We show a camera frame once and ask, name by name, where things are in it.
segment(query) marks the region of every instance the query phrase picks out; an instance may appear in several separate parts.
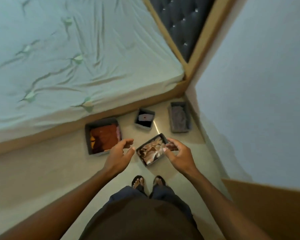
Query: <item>open box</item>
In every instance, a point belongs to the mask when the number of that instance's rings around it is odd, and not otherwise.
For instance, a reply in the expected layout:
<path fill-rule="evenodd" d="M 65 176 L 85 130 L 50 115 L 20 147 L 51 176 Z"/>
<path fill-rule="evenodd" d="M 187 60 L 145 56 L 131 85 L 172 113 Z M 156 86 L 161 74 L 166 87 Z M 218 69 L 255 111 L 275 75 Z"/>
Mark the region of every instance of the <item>open box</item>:
<path fill-rule="evenodd" d="M 184 123 L 185 126 L 180 126 L 180 121 L 178 121 L 180 120 L 180 117 L 176 118 L 175 113 L 172 111 L 173 107 L 177 107 L 177 106 L 181 107 L 182 111 L 184 112 L 182 123 Z M 191 130 L 192 127 L 191 116 L 190 116 L 188 104 L 186 102 L 171 102 L 168 111 L 169 111 L 170 129 L 172 133 L 184 133 Z"/>
<path fill-rule="evenodd" d="M 142 161 L 142 163 L 148 167 L 152 164 L 154 164 L 156 161 L 158 161 L 159 158 L 163 157 L 164 156 L 164 152 L 161 153 L 161 155 L 159 157 L 156 157 L 150 164 L 146 164 L 146 162 L 143 160 L 143 158 L 141 157 L 140 155 L 140 150 L 147 144 L 149 144 L 150 142 L 152 141 L 155 141 L 158 137 L 160 137 L 162 139 L 162 142 L 163 142 L 163 147 L 165 147 L 165 144 L 168 143 L 168 140 L 166 139 L 166 137 L 164 136 L 163 133 L 160 133 L 159 135 L 156 135 L 155 137 L 153 137 L 152 139 L 148 140 L 146 143 L 144 143 L 143 145 L 141 145 L 140 147 L 137 148 L 136 150 L 136 153 L 138 155 L 138 157 L 140 158 L 140 160 Z"/>
<path fill-rule="evenodd" d="M 153 115 L 152 120 L 151 121 L 140 121 L 139 116 L 144 115 L 144 114 Z M 140 108 L 138 110 L 138 114 L 136 116 L 134 124 L 139 128 L 146 129 L 146 130 L 150 131 L 152 129 L 153 120 L 155 119 L 155 114 L 156 113 L 154 111 L 151 111 L 151 110 L 148 110 L 148 109 L 145 109 L 145 108 Z"/>
<path fill-rule="evenodd" d="M 92 146 L 91 146 L 91 140 L 90 140 L 90 137 L 91 137 L 90 131 L 92 129 L 98 128 L 98 127 L 101 127 L 101 126 L 106 126 L 106 125 L 116 125 L 116 127 L 117 127 L 116 135 L 117 135 L 118 142 L 122 140 L 122 134 L 121 134 L 120 126 L 119 126 L 119 123 L 118 123 L 118 121 L 115 117 L 105 118 L 105 119 L 101 119 L 101 120 L 97 120 L 97 121 L 88 123 L 88 124 L 85 125 L 84 130 L 85 130 L 86 142 L 87 142 L 87 148 L 88 148 L 89 155 L 94 154 L 94 155 L 100 156 L 100 155 L 103 155 L 103 154 L 106 154 L 106 153 L 110 152 L 110 149 L 109 149 L 109 150 L 105 150 L 103 152 L 93 153 Z"/>

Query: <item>tufted headboard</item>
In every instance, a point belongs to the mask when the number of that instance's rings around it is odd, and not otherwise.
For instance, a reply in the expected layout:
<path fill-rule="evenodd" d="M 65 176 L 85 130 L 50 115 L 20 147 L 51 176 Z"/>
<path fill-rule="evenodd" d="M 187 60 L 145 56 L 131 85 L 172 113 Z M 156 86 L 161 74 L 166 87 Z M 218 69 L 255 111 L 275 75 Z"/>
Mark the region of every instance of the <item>tufted headboard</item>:
<path fill-rule="evenodd" d="M 186 62 L 189 62 L 214 1 L 150 0 Z"/>

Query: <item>bed sheet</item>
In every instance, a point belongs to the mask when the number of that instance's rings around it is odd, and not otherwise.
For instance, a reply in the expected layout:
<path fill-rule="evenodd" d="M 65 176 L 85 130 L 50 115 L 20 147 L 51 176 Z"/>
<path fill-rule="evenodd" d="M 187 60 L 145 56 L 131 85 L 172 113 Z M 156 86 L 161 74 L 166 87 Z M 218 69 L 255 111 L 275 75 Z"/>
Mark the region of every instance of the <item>bed sheet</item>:
<path fill-rule="evenodd" d="M 173 89 L 142 0 L 0 0 L 0 142 Z"/>

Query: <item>foot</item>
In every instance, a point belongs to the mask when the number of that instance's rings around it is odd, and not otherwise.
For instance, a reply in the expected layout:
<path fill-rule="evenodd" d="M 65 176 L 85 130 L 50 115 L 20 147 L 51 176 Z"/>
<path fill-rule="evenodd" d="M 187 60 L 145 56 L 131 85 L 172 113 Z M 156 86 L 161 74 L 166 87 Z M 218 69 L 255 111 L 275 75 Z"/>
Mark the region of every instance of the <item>foot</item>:
<path fill-rule="evenodd" d="M 132 188 L 136 189 L 138 185 L 141 185 L 141 186 L 144 186 L 144 185 L 145 185 L 145 180 L 143 179 L 143 177 L 141 177 L 140 180 L 137 179 L 137 180 L 134 182 Z"/>
<path fill-rule="evenodd" d="M 155 185 L 160 185 L 160 186 L 164 185 L 163 182 L 162 182 L 162 180 L 161 180 L 161 178 L 156 177 L 156 178 L 154 179 L 154 181 L 153 181 L 153 186 L 155 186 Z"/>

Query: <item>beige floor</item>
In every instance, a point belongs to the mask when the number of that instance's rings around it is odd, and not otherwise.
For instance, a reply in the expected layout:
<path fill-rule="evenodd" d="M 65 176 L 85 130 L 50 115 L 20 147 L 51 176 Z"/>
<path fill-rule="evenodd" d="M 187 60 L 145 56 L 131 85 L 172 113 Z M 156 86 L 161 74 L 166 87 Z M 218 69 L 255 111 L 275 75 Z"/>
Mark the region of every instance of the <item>beige floor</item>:
<path fill-rule="evenodd" d="M 138 147 L 158 133 L 173 137 L 191 148 L 200 171 L 222 192 L 225 188 L 218 169 L 204 140 L 193 123 L 189 133 L 172 134 L 167 107 L 163 102 L 149 109 L 156 112 L 151 131 L 138 129 L 133 124 L 136 113 L 118 118 L 124 138 L 134 138 Z M 43 206 L 75 188 L 102 168 L 106 155 L 88 155 L 84 130 L 44 141 L 0 156 L 0 233 L 36 212 Z M 62 239 L 78 239 L 85 225 L 108 198 L 122 187 L 130 185 L 135 175 L 143 175 L 146 192 L 156 175 L 165 178 L 168 185 L 191 208 L 198 228 L 205 239 L 223 239 L 204 202 L 194 187 L 164 157 L 146 168 L 135 154 L 128 168 L 106 185 L 91 201 Z"/>

